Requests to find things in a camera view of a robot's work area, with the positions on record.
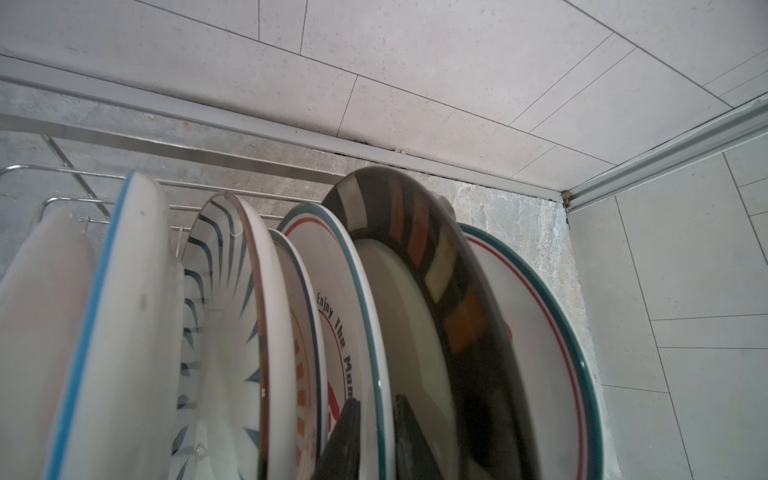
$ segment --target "tile grout line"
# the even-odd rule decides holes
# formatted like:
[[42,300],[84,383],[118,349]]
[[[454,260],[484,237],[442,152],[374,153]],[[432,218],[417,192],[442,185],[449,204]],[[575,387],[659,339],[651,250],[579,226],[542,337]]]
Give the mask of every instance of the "tile grout line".
[[659,390],[649,390],[649,389],[636,389],[633,386],[618,386],[618,385],[608,385],[607,383],[603,383],[602,386],[610,386],[615,389],[627,389],[627,390],[640,390],[641,392],[653,392],[653,393],[663,393],[664,395],[669,395],[669,392],[660,392]]
[[352,100],[352,93],[355,91],[355,85],[357,85],[357,77],[355,77],[355,82],[352,83],[352,89],[349,91],[349,98],[346,99],[346,106],[344,107],[344,113],[341,114],[341,121],[339,122],[339,128],[336,130],[336,136],[339,136],[339,132],[341,131],[341,124],[344,123],[344,117],[346,116],[346,109],[349,108],[349,102]]
[[653,319],[653,320],[651,320],[651,322],[667,322],[669,320],[699,320],[699,319],[710,319],[710,318],[733,318],[735,316],[762,316],[762,315],[768,315],[768,313],[742,313],[740,315],[685,316],[685,317],[673,318],[673,319]]
[[555,148],[555,147],[557,147],[557,145],[552,145],[551,147],[549,147],[549,148],[547,149],[547,151],[545,151],[543,154],[539,155],[538,157],[536,157],[536,158],[534,158],[533,160],[531,160],[531,161],[529,161],[528,163],[526,163],[526,164],[525,164],[525,166],[524,166],[523,168],[521,168],[520,170],[518,170],[518,171],[514,172],[512,175],[510,175],[510,176],[508,177],[508,179],[509,179],[509,180],[511,180],[511,179],[512,179],[512,177],[514,177],[515,175],[517,175],[517,174],[519,174],[520,172],[522,172],[523,170],[525,170],[525,168],[526,168],[528,165],[530,165],[530,164],[534,163],[534,162],[535,162],[536,160],[538,160],[539,158],[541,158],[541,157],[545,156],[546,154],[548,154],[548,153],[549,153],[549,151],[550,151],[550,150],[552,150],[552,149],[553,149],[553,148]]
[[576,9],[576,10],[578,10],[578,11],[580,11],[581,13],[583,13],[583,14],[584,14],[584,15],[586,15],[586,16],[588,16],[588,17],[589,17],[589,18],[591,18],[592,20],[596,21],[596,22],[597,22],[597,23],[599,23],[600,25],[603,25],[605,28],[607,28],[608,30],[612,31],[612,32],[613,32],[613,33],[615,33],[616,35],[618,35],[618,36],[622,37],[624,40],[626,40],[626,41],[629,41],[629,42],[630,42],[632,45],[634,45],[636,48],[639,48],[640,50],[644,51],[646,54],[648,54],[648,55],[650,55],[651,57],[655,58],[656,60],[658,60],[659,62],[661,62],[663,65],[666,65],[666,66],[667,66],[667,68],[669,68],[670,70],[672,70],[672,71],[676,72],[678,75],[680,75],[681,77],[685,78],[685,79],[686,79],[686,80],[688,80],[690,83],[692,83],[692,84],[696,85],[698,88],[700,88],[700,89],[702,89],[703,91],[705,91],[705,92],[706,92],[708,95],[710,95],[711,97],[714,97],[714,98],[716,98],[716,99],[717,99],[717,100],[718,100],[720,103],[722,103],[722,104],[724,104],[726,107],[728,107],[728,110],[729,110],[729,111],[730,111],[730,110],[733,110],[733,107],[731,107],[731,106],[730,106],[730,105],[729,105],[727,102],[725,102],[723,99],[721,99],[720,97],[716,96],[716,95],[715,95],[715,94],[713,94],[711,91],[709,91],[709,90],[707,90],[706,88],[702,87],[701,85],[699,85],[699,84],[698,84],[698,83],[696,83],[695,81],[691,80],[691,79],[690,79],[690,77],[688,77],[687,75],[685,75],[685,74],[681,73],[681,72],[680,72],[680,71],[678,71],[676,68],[672,67],[672,65],[669,65],[667,62],[665,62],[665,61],[661,60],[661,59],[660,59],[660,58],[658,58],[656,55],[653,55],[653,54],[651,54],[651,53],[650,53],[648,50],[646,50],[645,48],[642,48],[640,45],[638,45],[638,44],[634,43],[634,42],[633,42],[633,41],[631,41],[629,38],[627,38],[627,37],[623,36],[621,33],[619,33],[619,32],[617,32],[617,31],[615,31],[613,28],[609,27],[609,26],[608,26],[608,25],[606,25],[605,23],[603,23],[603,22],[601,22],[600,20],[596,19],[596,18],[595,18],[595,17],[593,17],[592,15],[589,15],[587,12],[585,12],[585,11],[584,11],[584,10],[582,10],[581,8],[579,8],[579,7],[577,7],[576,5],[574,5],[573,3],[571,3],[571,2],[572,2],[572,0],[564,0],[564,1],[565,1],[565,3],[569,4],[571,7],[575,8],[575,9]]
[[523,110],[523,111],[522,111],[522,112],[521,112],[521,113],[520,113],[520,114],[519,114],[517,117],[515,117],[515,119],[514,119],[513,121],[509,122],[509,125],[507,125],[507,126],[508,126],[508,127],[511,127],[511,126],[512,126],[512,124],[514,124],[514,123],[515,123],[515,121],[516,121],[518,118],[522,117],[522,116],[523,116],[523,114],[524,114],[526,111],[528,111],[528,109],[529,109],[529,108],[531,108],[531,107],[533,107],[534,105],[536,105],[536,102],[537,102],[537,101],[541,100],[541,98],[542,98],[542,97],[544,97],[544,96],[547,94],[547,92],[549,92],[549,91],[550,91],[552,88],[554,88],[554,86],[555,86],[556,84],[560,83],[560,82],[562,81],[562,79],[566,77],[566,75],[568,75],[569,73],[571,73],[571,70],[573,70],[574,68],[576,68],[577,66],[579,66],[579,64],[580,64],[581,62],[583,62],[584,60],[586,60],[588,56],[592,55],[592,52],[594,52],[595,50],[597,50],[598,48],[600,48],[600,45],[604,44],[604,43],[605,43],[605,41],[606,41],[606,40],[608,40],[608,39],[609,39],[609,38],[610,38],[610,37],[611,37],[613,34],[614,34],[614,33],[613,33],[613,32],[611,32],[611,33],[609,33],[609,34],[608,34],[608,36],[607,36],[606,38],[603,38],[603,41],[601,41],[600,43],[598,43],[598,45],[597,45],[595,48],[592,48],[592,49],[589,51],[589,53],[587,53],[587,54],[584,56],[584,58],[582,58],[581,60],[579,60],[579,61],[576,63],[576,65],[574,65],[573,67],[569,68],[569,69],[568,69],[568,71],[566,71],[566,72],[563,74],[563,76],[562,76],[562,77],[560,77],[560,78],[559,78],[559,79],[558,79],[558,80],[557,80],[557,81],[556,81],[554,84],[552,84],[552,85],[550,86],[550,88],[547,88],[547,90],[546,90],[546,91],[545,91],[543,94],[539,95],[539,96],[538,96],[538,98],[537,98],[536,100],[534,100],[532,104],[530,104],[529,106],[527,106],[527,107],[525,108],[525,110]]
[[635,46],[635,48],[632,48],[632,49],[631,49],[629,52],[627,52],[627,54],[626,54],[625,56],[623,56],[623,57],[619,58],[619,59],[616,61],[616,63],[614,63],[613,65],[611,65],[610,67],[608,67],[608,69],[607,69],[606,71],[604,71],[603,73],[599,74],[599,75],[598,75],[598,76],[597,76],[597,77],[596,77],[596,78],[595,78],[593,81],[589,82],[589,83],[587,84],[587,86],[585,86],[585,87],[584,87],[584,88],[582,88],[581,90],[577,91],[577,92],[574,94],[574,96],[573,96],[573,97],[569,98],[569,99],[568,99],[568,100],[567,100],[565,103],[563,103],[563,105],[560,105],[560,106],[558,107],[558,109],[557,109],[557,110],[555,110],[555,111],[553,111],[552,113],[550,113],[549,115],[547,115],[547,117],[546,117],[544,120],[542,120],[542,121],[538,122],[538,124],[537,124],[535,127],[533,127],[533,128],[531,129],[531,131],[534,131],[534,130],[536,130],[537,128],[539,128],[539,126],[540,126],[541,124],[543,124],[544,122],[546,122],[547,120],[549,120],[549,118],[550,118],[552,115],[554,115],[554,114],[558,113],[558,112],[560,111],[560,109],[561,109],[561,108],[563,108],[565,105],[567,105],[567,104],[571,103],[571,100],[573,100],[574,98],[576,98],[576,97],[577,97],[577,96],[578,96],[578,95],[579,95],[579,94],[580,94],[582,91],[584,91],[584,90],[586,90],[587,88],[589,88],[589,86],[590,86],[590,85],[592,85],[593,83],[595,83],[596,81],[598,81],[598,79],[599,79],[600,77],[602,77],[603,75],[607,74],[607,73],[608,73],[608,72],[609,72],[609,71],[610,71],[610,70],[611,70],[613,67],[615,67],[616,65],[619,65],[619,63],[620,63],[622,60],[624,60],[626,57],[628,57],[628,56],[629,56],[629,54],[630,54],[630,53],[632,53],[632,52],[633,52],[633,51],[635,51],[635,50],[637,50],[637,46]]
[[745,60],[745,61],[742,61],[742,62],[741,62],[741,63],[739,63],[737,66],[735,66],[735,67],[731,68],[729,71],[725,71],[725,72],[723,72],[723,73],[721,73],[721,74],[717,75],[715,78],[713,78],[712,80],[710,80],[710,81],[708,81],[707,83],[705,83],[704,85],[702,85],[702,87],[706,87],[707,85],[709,85],[709,84],[710,84],[710,83],[712,83],[713,81],[717,80],[718,78],[722,77],[723,75],[725,75],[725,74],[728,74],[728,73],[730,73],[730,72],[732,72],[732,71],[736,70],[736,69],[737,69],[738,67],[740,67],[741,65],[744,65],[745,63],[747,63],[748,61],[752,60],[752,59],[753,59],[753,58],[755,58],[756,56],[758,56],[758,55],[762,55],[763,53],[765,53],[765,52],[767,52],[767,51],[768,51],[768,48],[766,48],[765,50],[763,50],[763,51],[761,51],[761,52],[759,52],[759,53],[756,53],[756,54],[752,55],[752,56],[751,56],[751,57],[749,57],[747,60]]
[[728,173],[730,174],[730,179],[733,180],[733,185],[736,187],[736,192],[739,194],[739,200],[741,200],[741,206],[744,207],[744,213],[746,214],[746,218],[750,221],[750,227],[752,227],[752,233],[755,234],[755,240],[757,240],[757,246],[760,247],[760,251],[763,252],[763,259],[765,259],[766,263],[768,263],[768,255],[766,255],[766,251],[763,249],[763,245],[760,243],[760,237],[757,236],[757,229],[755,228],[755,224],[752,223],[752,217],[750,216],[750,212],[746,209],[746,204],[744,203],[744,197],[741,196],[741,190],[739,190],[739,186],[736,183],[736,177],[733,176],[733,170],[730,169],[730,164],[728,163],[728,157],[725,156],[725,152],[721,152],[721,155],[723,155],[723,161],[725,162],[725,166],[728,169]]
[[627,227],[624,225],[624,218],[621,216],[621,207],[619,206],[619,197],[614,195],[616,200],[616,210],[619,213],[619,220],[621,221],[621,228],[624,230],[624,238],[627,239],[627,249],[629,250],[629,257],[632,260],[632,268],[634,269],[634,275],[637,277],[637,286],[640,288],[640,296],[643,299],[643,305],[645,306],[645,314],[648,318],[648,326],[650,327],[650,334],[654,338],[654,345],[656,346],[656,354],[659,356],[659,366],[661,366],[661,374],[664,376],[664,383],[667,384],[667,393],[670,396],[670,404],[672,405],[672,413],[674,414],[674,421],[677,423],[677,432],[680,433],[680,443],[683,444],[683,453],[685,453],[685,459],[688,462],[688,473],[690,473],[690,479],[694,480],[694,470],[690,467],[690,458],[688,458],[688,451],[685,448],[685,439],[683,439],[683,429],[680,428],[680,420],[677,419],[677,410],[674,408],[674,399],[672,398],[672,391],[670,390],[670,383],[667,380],[667,371],[664,370],[664,362],[661,361],[661,352],[659,351],[659,343],[656,341],[656,333],[654,332],[654,326],[650,322],[650,312],[648,311],[648,303],[645,301],[645,293],[643,292],[643,284],[640,282],[640,274],[637,272],[637,264],[634,262],[634,255],[632,254],[632,246],[629,242],[629,235],[627,235]]
[[[197,23],[200,23],[200,24],[202,24],[202,25],[206,25],[206,26],[208,26],[208,27],[211,27],[211,28],[215,28],[215,29],[217,29],[217,30],[225,31],[225,32],[227,32],[227,33],[230,33],[230,34],[232,34],[232,35],[236,35],[236,36],[238,36],[238,37],[247,38],[248,40],[251,40],[251,41],[255,41],[255,42],[257,42],[257,43],[260,43],[260,44],[262,44],[262,45],[266,45],[267,47],[270,47],[270,48],[276,48],[276,49],[278,49],[278,50],[281,50],[281,51],[285,51],[286,53],[289,53],[289,54],[292,54],[292,55],[298,55],[298,56],[300,56],[301,58],[305,58],[306,60],[309,60],[309,61],[315,61],[315,62],[317,62],[317,63],[319,63],[319,64],[321,64],[321,65],[325,65],[326,67],[335,68],[336,70],[339,70],[339,71],[344,71],[344,72],[346,72],[346,73],[348,73],[348,74],[351,74],[351,75],[357,75],[358,77],[361,77],[361,78],[365,78],[366,80],[374,81],[374,82],[376,82],[376,83],[378,83],[378,84],[382,84],[382,85],[385,85],[385,86],[387,86],[387,87],[390,87],[390,88],[395,88],[396,90],[404,91],[404,92],[405,92],[405,93],[407,93],[407,94],[415,95],[416,97],[419,97],[419,98],[424,98],[425,100],[434,101],[436,104],[440,104],[440,105],[444,105],[444,106],[446,106],[446,107],[449,107],[449,108],[453,108],[454,110],[457,110],[457,111],[461,111],[461,112],[464,112],[464,113],[466,113],[466,114],[472,115],[473,117],[477,117],[477,118],[481,118],[481,119],[483,119],[483,120],[487,120],[487,121],[490,121],[490,122],[492,122],[492,123],[494,123],[494,124],[497,124],[497,125],[501,125],[502,127],[506,127],[506,128],[509,128],[510,130],[513,130],[513,131],[517,131],[517,132],[520,132],[520,133],[522,133],[522,134],[526,134],[526,135],[531,135],[532,137],[534,137],[534,138],[538,138],[539,140],[543,140],[543,141],[546,141],[546,142],[549,142],[549,143],[551,143],[551,144],[555,144],[555,145],[560,145],[560,146],[561,146],[561,147],[563,147],[563,148],[567,148],[568,150],[573,150],[573,151],[575,151],[575,152],[578,152],[578,153],[580,153],[580,154],[582,154],[582,155],[587,155],[588,157],[597,158],[597,157],[595,157],[594,155],[590,155],[590,154],[587,154],[587,153],[585,153],[585,152],[583,152],[583,151],[580,151],[580,150],[576,150],[576,149],[575,149],[575,148],[573,148],[573,147],[568,147],[568,146],[566,146],[566,145],[563,145],[563,144],[559,144],[559,143],[558,143],[558,142],[556,142],[556,141],[548,140],[547,138],[544,138],[544,137],[539,137],[539,136],[538,136],[538,135],[536,135],[536,134],[532,134],[532,133],[530,133],[530,132],[527,132],[527,131],[522,131],[522,130],[520,130],[520,129],[518,129],[518,128],[515,128],[515,127],[510,127],[509,125],[507,125],[507,124],[503,124],[503,123],[502,123],[502,122],[500,122],[500,121],[492,120],[491,118],[487,118],[487,117],[483,117],[483,116],[481,116],[481,115],[478,115],[478,114],[474,114],[474,113],[472,113],[471,111],[467,111],[467,110],[463,110],[463,109],[461,109],[461,108],[458,108],[458,107],[454,107],[453,105],[449,105],[449,104],[446,104],[446,103],[444,103],[444,102],[441,102],[441,101],[439,101],[439,100],[435,100],[434,98],[425,97],[424,95],[420,95],[420,94],[414,93],[414,92],[412,92],[412,91],[407,91],[407,90],[406,90],[406,89],[404,89],[404,88],[400,88],[400,87],[396,87],[395,85],[390,85],[390,84],[387,84],[387,83],[385,83],[385,82],[383,82],[383,81],[380,81],[380,80],[376,80],[375,78],[366,77],[365,75],[363,75],[363,74],[358,74],[358,73],[355,73],[354,71],[349,71],[349,70],[346,70],[346,69],[344,69],[344,68],[341,68],[341,67],[336,67],[335,65],[331,65],[330,63],[326,63],[326,62],[324,62],[324,61],[321,61],[321,60],[316,60],[315,58],[312,58],[312,57],[307,57],[306,55],[298,54],[298,53],[296,53],[296,52],[294,52],[294,51],[291,51],[291,50],[286,50],[285,48],[281,48],[281,47],[278,47],[278,46],[276,46],[276,45],[270,45],[270,44],[268,44],[268,43],[266,43],[266,42],[264,42],[264,41],[259,41],[259,40],[256,40],[255,38],[252,38],[252,37],[249,37],[249,36],[247,36],[247,35],[243,35],[243,34],[237,33],[237,32],[235,32],[235,31],[227,30],[226,28],[221,28],[221,27],[217,27],[216,25],[212,25],[212,24],[210,24],[210,23],[202,22],[201,20],[197,20],[196,18],[192,18],[192,17],[188,17],[188,16],[186,16],[186,15],[182,15],[181,13],[177,13],[177,12],[174,12],[174,11],[172,11],[172,10],[168,10],[167,8],[162,8],[162,7],[158,7],[158,6],[156,6],[156,5],[152,5],[151,3],[146,3],[144,0],[134,0],[134,2],[137,2],[137,3],[141,3],[142,5],[146,5],[147,7],[157,8],[158,10],[162,10],[163,12],[166,12],[166,13],[170,13],[170,14],[172,14],[172,15],[178,15],[178,16],[180,16],[180,17],[182,17],[182,18],[186,18],[187,20],[191,20],[192,22],[197,22]],[[606,163],[609,163],[609,164],[611,164],[611,165],[615,165],[615,166],[617,166],[617,164],[613,164],[613,163],[611,163],[611,162],[609,162],[609,161],[606,161],[606,160],[603,160],[603,161],[604,161],[604,162],[606,162]]]
[[749,82],[751,82],[752,80],[754,80],[755,78],[758,78],[758,77],[760,77],[760,76],[762,76],[762,75],[765,75],[766,73],[768,73],[768,70],[765,70],[765,71],[761,71],[759,74],[755,75],[754,77],[750,78],[749,80],[743,81],[743,82],[741,82],[740,84],[738,84],[737,86],[735,86],[735,87],[731,88],[729,91],[726,91],[726,92],[724,92],[724,93],[720,94],[720,96],[722,97],[723,95],[725,95],[725,94],[728,94],[728,93],[730,93],[730,92],[732,92],[732,91],[736,90],[738,87],[740,87],[740,86],[742,86],[742,85],[744,85],[744,84],[746,84],[746,83],[749,83]]
[[310,8],[310,0],[306,0],[304,2],[304,23],[301,24],[301,42],[299,43],[299,56],[301,55],[301,50],[304,48],[304,28],[306,27],[306,11]]

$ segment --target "plate rim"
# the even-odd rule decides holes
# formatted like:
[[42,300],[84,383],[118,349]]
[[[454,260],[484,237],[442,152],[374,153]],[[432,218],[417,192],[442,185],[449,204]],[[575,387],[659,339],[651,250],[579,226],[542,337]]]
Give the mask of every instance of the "plate rim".
[[600,415],[600,409],[598,408],[597,393],[594,389],[594,382],[592,381],[592,375],[589,369],[587,360],[584,357],[583,347],[581,342],[568,321],[568,317],[562,308],[562,305],[558,299],[554,296],[544,280],[533,270],[533,268],[525,261],[520,255],[518,255],[511,247],[502,242],[497,237],[490,233],[481,230],[477,227],[466,223],[458,223],[462,232],[468,237],[476,237],[481,241],[487,243],[500,254],[504,255],[521,273],[525,276],[525,279],[531,283],[531,286],[535,289],[536,293],[541,297],[541,300],[546,305],[547,310],[552,315],[554,324],[558,327],[558,332],[563,337],[566,348],[568,349],[568,355],[570,356],[570,362],[573,365],[574,374],[577,377],[577,385],[581,394],[581,403],[584,405],[584,426],[587,432],[591,432],[592,435],[587,437],[587,446],[591,447],[590,450],[595,452],[593,462],[590,461],[591,455],[587,455],[585,460],[587,461],[587,468],[584,473],[584,477],[578,476],[577,478],[602,478],[603,471],[603,439],[602,439],[602,425],[603,421]]
[[[372,319],[376,321],[376,326],[379,325],[379,317],[376,313],[376,305],[373,302],[373,294],[371,293],[370,285],[368,284],[368,280],[365,277],[365,270],[362,267],[362,262],[360,262],[360,258],[357,256],[357,250],[355,250],[354,243],[352,242],[352,239],[349,237],[349,234],[346,232],[346,228],[344,228],[341,225],[341,222],[338,218],[336,218],[336,215],[331,212],[327,207],[320,205],[320,204],[311,204],[311,203],[303,203],[296,205],[294,208],[292,208],[286,215],[283,217],[283,219],[280,221],[280,225],[277,227],[277,229],[280,232],[283,232],[286,228],[286,226],[289,226],[289,224],[299,215],[311,215],[316,218],[318,218],[320,221],[323,222],[324,226],[329,228],[329,232],[336,238],[336,241],[339,242],[339,246],[341,247],[342,251],[344,252],[344,257],[346,258],[347,264],[349,266],[350,273],[352,274],[353,281],[355,283],[355,290],[357,293],[358,301],[360,302],[361,306],[361,313],[362,313],[362,319],[363,319],[363,325],[365,327],[366,331],[366,342],[368,346],[368,353],[369,353],[369,359],[371,362],[371,370],[372,370],[372,383],[373,383],[373,392],[374,392],[374,404],[376,407],[376,439],[378,441],[378,450],[379,450],[379,479],[386,480],[387,475],[387,451],[386,451],[386,417],[384,415],[384,404],[389,404],[389,410],[392,410],[392,400],[390,398],[390,391],[389,391],[389,374],[386,371],[386,358],[385,358],[385,365],[384,370],[382,373],[382,368],[379,367],[379,361],[376,358],[376,353],[378,349],[375,346],[374,339],[373,339],[373,325],[372,325]],[[287,232],[284,232],[285,236],[288,237],[288,233],[293,228],[289,229]],[[386,388],[387,395],[383,395],[383,390]],[[392,426],[391,429],[391,436],[392,440],[394,441],[394,427]],[[395,452],[394,448],[391,452],[391,460],[392,460],[392,469],[394,469],[394,461],[395,461]]]
[[64,466],[64,458],[72,433],[74,412],[77,409],[85,365],[88,360],[88,351],[90,350],[91,340],[93,339],[96,316],[104,292],[104,280],[106,279],[107,271],[111,264],[114,239],[120,229],[120,220],[125,206],[125,199],[127,197],[128,189],[132,185],[134,173],[135,170],[131,170],[125,177],[125,180],[123,180],[120,194],[118,195],[117,201],[114,203],[107,233],[104,235],[104,243],[101,248],[101,253],[99,254],[96,269],[94,270],[93,280],[91,281],[91,291],[88,293],[88,300],[83,312],[83,320],[78,335],[78,341],[75,351],[72,354],[72,359],[70,360],[70,368],[65,383],[65,390],[60,400],[61,406],[56,415],[57,418],[55,420],[54,429],[51,432],[51,446],[45,461],[45,470],[43,471],[46,480],[55,480],[61,477],[61,469]]
[[319,318],[317,316],[317,308],[316,308],[316,302],[312,300],[312,297],[310,296],[310,290],[313,291],[313,289],[310,289],[312,286],[312,283],[310,282],[309,275],[306,272],[306,268],[304,266],[304,262],[301,260],[301,256],[299,255],[299,252],[296,250],[293,243],[286,237],[283,232],[276,230],[274,228],[269,229],[270,236],[272,237],[272,240],[274,240],[276,243],[278,243],[285,251],[288,253],[288,257],[291,259],[291,262],[293,263],[293,266],[296,268],[297,273],[299,274],[299,281],[301,282],[302,290],[304,293],[304,300],[306,301],[307,306],[309,307],[310,311],[310,326],[312,327],[312,341],[314,343],[314,352],[315,352],[315,370],[316,370],[316,377],[317,377],[317,441],[316,441],[316,450],[315,450],[315,462],[319,460],[320,453],[323,451],[323,446],[325,446],[326,435],[324,435],[324,428],[323,425],[325,422],[325,416],[323,414],[323,403],[327,404],[327,395],[326,395],[326,401],[323,401],[323,390],[326,389],[324,385],[325,380],[327,382],[327,379],[323,378],[323,373],[325,373],[323,370],[325,370],[325,351],[323,350],[323,355],[320,355],[319,348],[322,347],[322,344],[318,340],[318,336],[322,333],[317,332],[317,324],[319,323]]

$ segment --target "white tile wall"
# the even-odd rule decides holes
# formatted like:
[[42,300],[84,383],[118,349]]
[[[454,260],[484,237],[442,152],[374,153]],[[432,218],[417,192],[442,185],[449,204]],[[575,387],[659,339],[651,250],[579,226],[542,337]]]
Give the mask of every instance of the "white tile wall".
[[768,313],[768,268],[723,155],[617,197],[651,319]]
[[526,108],[510,126],[522,131],[533,130],[597,77],[626,57],[634,48],[634,45],[621,36],[611,34],[536,102]]
[[293,53],[300,53],[307,0],[257,1],[260,22],[259,40]]
[[194,18],[203,23],[244,35],[259,38],[258,2],[232,2],[230,0],[141,0],[150,5]]
[[749,215],[768,212],[768,178],[739,187],[739,192]]
[[762,0],[572,2],[698,84],[768,48]]
[[768,315],[655,320],[650,324],[660,348],[768,348]]
[[561,0],[312,0],[302,53],[509,124],[610,33]]
[[359,77],[339,136],[510,177],[554,144]]
[[666,392],[616,200],[579,210],[568,221],[603,383]]
[[736,185],[768,178],[768,134],[725,151]]
[[122,0],[8,0],[0,52],[330,134],[355,81],[338,68]]
[[570,148],[555,145],[512,178],[553,190],[569,190],[614,165]]
[[768,349],[660,351],[694,478],[765,478]]
[[623,480],[691,480],[668,393],[605,387]]
[[620,164],[727,110],[722,101],[636,49],[532,133]]

